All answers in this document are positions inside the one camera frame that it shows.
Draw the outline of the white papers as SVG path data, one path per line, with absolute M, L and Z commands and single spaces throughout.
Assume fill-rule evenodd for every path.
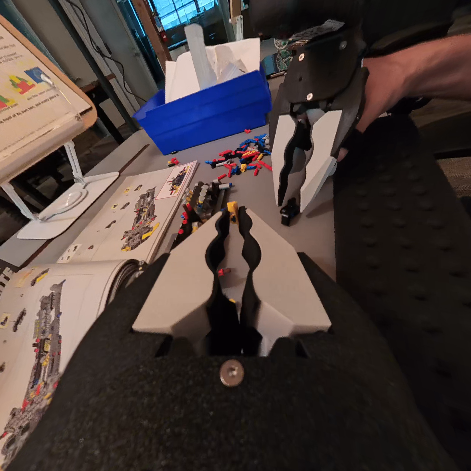
M 189 50 L 176 61 L 166 62 L 166 104 L 259 71 L 259 38 L 206 46 L 203 28 L 199 24 L 189 24 L 184 31 Z

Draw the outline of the pile of small lego pins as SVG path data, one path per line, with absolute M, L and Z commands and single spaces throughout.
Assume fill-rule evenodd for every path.
M 257 176 L 263 169 L 273 172 L 270 159 L 270 137 L 263 133 L 249 136 L 239 147 L 222 151 L 204 164 L 215 171 L 216 179 L 221 183 L 245 173 Z

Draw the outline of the lego instruction booklet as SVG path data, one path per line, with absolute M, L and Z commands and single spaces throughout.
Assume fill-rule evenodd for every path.
M 1 294 L 1 470 L 48 409 L 74 351 L 139 263 L 150 263 L 197 161 L 127 177 L 56 262 L 9 277 Z

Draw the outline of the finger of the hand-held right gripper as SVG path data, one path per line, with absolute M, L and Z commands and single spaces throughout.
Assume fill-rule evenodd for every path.
M 300 148 L 305 126 L 291 117 L 280 115 L 272 143 L 272 177 L 275 202 L 284 206 L 290 198 L 300 203 L 301 186 L 306 176 L 306 153 Z
M 341 110 L 325 113 L 318 108 L 307 111 L 311 125 L 312 154 L 305 165 L 306 176 L 300 188 L 301 212 L 304 212 L 315 199 L 336 165 L 332 149 L 341 116 Z

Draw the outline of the blue plastic bin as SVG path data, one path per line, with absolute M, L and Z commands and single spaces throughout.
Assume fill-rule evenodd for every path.
M 133 117 L 163 155 L 262 127 L 272 110 L 265 71 L 165 103 L 160 90 Z

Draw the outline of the person's right forearm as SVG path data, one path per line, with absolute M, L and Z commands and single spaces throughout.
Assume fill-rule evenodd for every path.
M 385 60 L 392 68 L 385 109 L 405 97 L 471 99 L 470 34 L 421 43 L 387 55 Z

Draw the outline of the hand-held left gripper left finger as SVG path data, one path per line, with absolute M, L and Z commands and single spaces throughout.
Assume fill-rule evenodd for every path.
M 229 214 L 222 210 L 171 250 L 133 330 L 185 338 L 212 355 L 230 355 L 230 300 L 218 266 L 225 257 Z

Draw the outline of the person's right hand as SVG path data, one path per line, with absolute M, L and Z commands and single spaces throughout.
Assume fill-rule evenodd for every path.
M 368 126 L 405 96 L 405 69 L 396 54 L 365 58 L 369 76 L 365 88 L 363 114 L 356 130 L 364 133 Z

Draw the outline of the black foam mat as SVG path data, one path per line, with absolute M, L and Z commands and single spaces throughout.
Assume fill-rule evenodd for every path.
M 418 408 L 470 470 L 470 218 L 406 115 L 376 120 L 333 177 L 337 282 L 369 314 Z

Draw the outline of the black lego piece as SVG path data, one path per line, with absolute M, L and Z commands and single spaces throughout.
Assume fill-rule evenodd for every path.
M 290 198 L 286 205 L 280 209 L 281 223 L 288 227 L 293 218 L 300 213 L 300 207 L 295 197 Z

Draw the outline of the lego car model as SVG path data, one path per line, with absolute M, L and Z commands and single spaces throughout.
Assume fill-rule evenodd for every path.
M 171 250 L 196 232 L 215 213 L 222 210 L 226 193 L 232 187 L 232 183 L 221 183 L 219 180 L 213 180 L 209 183 L 199 181 L 192 189 L 185 191 L 182 198 L 181 224 L 171 245 Z

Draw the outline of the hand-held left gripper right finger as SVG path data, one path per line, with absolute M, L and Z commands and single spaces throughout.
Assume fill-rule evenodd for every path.
M 265 356 L 280 338 L 327 332 L 332 323 L 291 244 L 252 210 L 239 209 L 242 256 L 249 267 L 242 297 L 242 352 Z

